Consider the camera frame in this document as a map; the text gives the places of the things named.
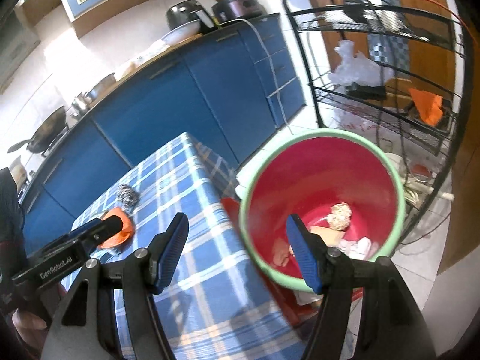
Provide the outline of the person's left hand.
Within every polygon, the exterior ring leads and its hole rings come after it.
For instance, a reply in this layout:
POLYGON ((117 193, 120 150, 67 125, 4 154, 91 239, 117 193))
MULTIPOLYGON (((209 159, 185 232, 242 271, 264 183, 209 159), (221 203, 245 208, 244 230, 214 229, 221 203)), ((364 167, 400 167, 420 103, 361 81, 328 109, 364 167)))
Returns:
MULTIPOLYGON (((66 293, 64 286, 58 283, 56 289, 51 288, 42 296, 47 305, 56 310, 66 293)), ((43 319, 28 311, 16 310, 12 315, 12 322, 23 342, 38 350, 43 347, 47 338, 47 323, 43 319)))

